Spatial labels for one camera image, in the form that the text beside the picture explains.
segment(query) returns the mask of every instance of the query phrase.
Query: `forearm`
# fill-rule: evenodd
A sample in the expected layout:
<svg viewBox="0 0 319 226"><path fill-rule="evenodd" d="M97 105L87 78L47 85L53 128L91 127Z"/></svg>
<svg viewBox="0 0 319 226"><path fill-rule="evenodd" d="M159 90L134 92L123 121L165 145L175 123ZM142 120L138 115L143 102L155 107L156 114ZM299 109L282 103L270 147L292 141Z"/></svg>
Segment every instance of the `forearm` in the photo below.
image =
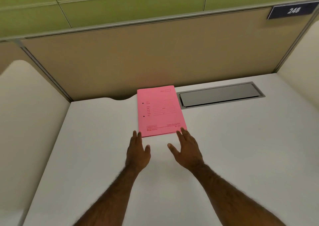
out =
<svg viewBox="0 0 319 226"><path fill-rule="evenodd" d="M194 165L191 172L203 186L223 226L284 226L271 212L221 178L206 164Z"/></svg>
<svg viewBox="0 0 319 226"><path fill-rule="evenodd" d="M121 226L138 171L126 166L74 226Z"/></svg>

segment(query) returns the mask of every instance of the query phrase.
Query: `pink folder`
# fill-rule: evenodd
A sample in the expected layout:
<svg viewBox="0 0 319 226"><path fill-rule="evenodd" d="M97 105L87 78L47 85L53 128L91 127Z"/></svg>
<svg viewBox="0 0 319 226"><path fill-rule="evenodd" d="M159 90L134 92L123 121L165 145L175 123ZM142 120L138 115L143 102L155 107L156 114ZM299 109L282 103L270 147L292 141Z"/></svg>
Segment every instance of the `pink folder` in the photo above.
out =
<svg viewBox="0 0 319 226"><path fill-rule="evenodd" d="M138 129L142 137L186 129L174 86L138 89Z"/></svg>

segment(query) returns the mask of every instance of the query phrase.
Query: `desk surface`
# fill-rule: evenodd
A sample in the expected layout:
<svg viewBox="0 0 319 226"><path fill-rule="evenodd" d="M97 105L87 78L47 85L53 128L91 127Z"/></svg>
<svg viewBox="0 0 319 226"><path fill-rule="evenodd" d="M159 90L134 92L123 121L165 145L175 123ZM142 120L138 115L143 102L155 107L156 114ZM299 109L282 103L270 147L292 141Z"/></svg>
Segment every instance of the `desk surface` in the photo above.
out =
<svg viewBox="0 0 319 226"><path fill-rule="evenodd" d="M265 98L183 110L209 166L287 225L319 222L319 113L276 74L176 88L177 92L253 81ZM72 225L123 168L137 97L73 102L24 226ZM221 225L196 179L166 144L143 138L152 158L132 189L123 225Z"/></svg>

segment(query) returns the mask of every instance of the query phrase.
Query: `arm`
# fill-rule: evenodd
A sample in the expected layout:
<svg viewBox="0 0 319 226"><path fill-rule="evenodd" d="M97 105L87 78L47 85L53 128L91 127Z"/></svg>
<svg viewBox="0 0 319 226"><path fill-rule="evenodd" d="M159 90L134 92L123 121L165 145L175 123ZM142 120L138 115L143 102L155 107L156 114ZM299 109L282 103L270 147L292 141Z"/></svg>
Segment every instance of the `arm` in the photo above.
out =
<svg viewBox="0 0 319 226"><path fill-rule="evenodd" d="M125 167L74 226L121 226L134 181L147 166L151 158L149 145L142 146L141 132L133 136L126 153Z"/></svg>
<svg viewBox="0 0 319 226"><path fill-rule="evenodd" d="M183 128L177 131L181 152L168 148L176 161L188 169L204 188L223 226L285 226L276 216L222 179L207 166L194 137Z"/></svg>

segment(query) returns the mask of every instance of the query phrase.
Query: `black sign plate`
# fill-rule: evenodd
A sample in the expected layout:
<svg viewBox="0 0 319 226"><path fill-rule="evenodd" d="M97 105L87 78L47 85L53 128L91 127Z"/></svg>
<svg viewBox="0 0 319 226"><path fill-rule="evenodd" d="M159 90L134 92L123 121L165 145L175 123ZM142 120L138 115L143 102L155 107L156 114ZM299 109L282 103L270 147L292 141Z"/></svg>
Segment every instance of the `black sign plate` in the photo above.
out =
<svg viewBox="0 0 319 226"><path fill-rule="evenodd" d="M318 4L319 4L319 1L274 6L268 16L268 19L277 19L277 18L299 16L299 15L309 15L315 10Z"/></svg>

